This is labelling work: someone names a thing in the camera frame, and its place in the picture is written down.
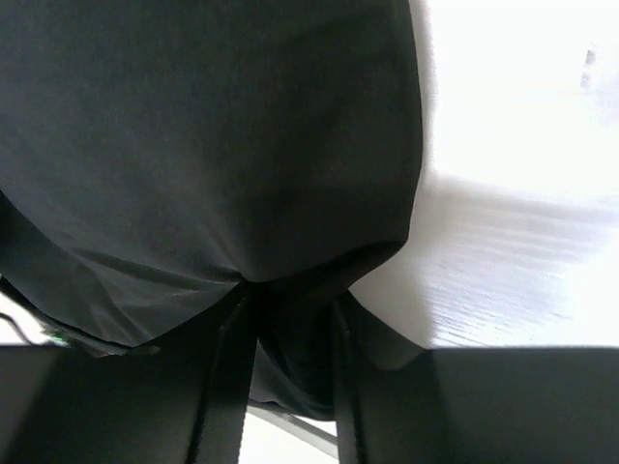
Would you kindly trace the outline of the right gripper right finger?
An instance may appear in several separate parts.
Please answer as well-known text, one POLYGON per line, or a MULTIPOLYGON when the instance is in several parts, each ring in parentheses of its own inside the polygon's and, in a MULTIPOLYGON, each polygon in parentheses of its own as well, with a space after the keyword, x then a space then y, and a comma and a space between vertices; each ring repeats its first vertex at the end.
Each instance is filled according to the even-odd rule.
POLYGON ((353 297, 335 302, 343 463, 614 463, 618 353, 424 349, 353 297))

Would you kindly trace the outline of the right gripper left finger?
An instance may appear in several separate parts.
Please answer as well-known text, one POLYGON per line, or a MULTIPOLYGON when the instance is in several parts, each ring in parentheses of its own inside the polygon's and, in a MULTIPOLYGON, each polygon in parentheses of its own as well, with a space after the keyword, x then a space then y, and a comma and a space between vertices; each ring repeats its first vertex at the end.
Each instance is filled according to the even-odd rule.
POLYGON ((256 346, 254 295, 123 355, 1 350, 1 459, 22 464, 234 463, 256 346))

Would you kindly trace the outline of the black trousers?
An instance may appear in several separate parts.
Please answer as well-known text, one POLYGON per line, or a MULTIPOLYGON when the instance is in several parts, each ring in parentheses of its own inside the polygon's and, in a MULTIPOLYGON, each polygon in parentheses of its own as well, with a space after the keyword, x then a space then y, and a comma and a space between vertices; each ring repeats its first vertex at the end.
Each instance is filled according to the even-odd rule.
POLYGON ((331 420, 332 304, 422 152, 405 1, 1 5, 1 275, 105 353, 251 289, 252 400, 331 420))

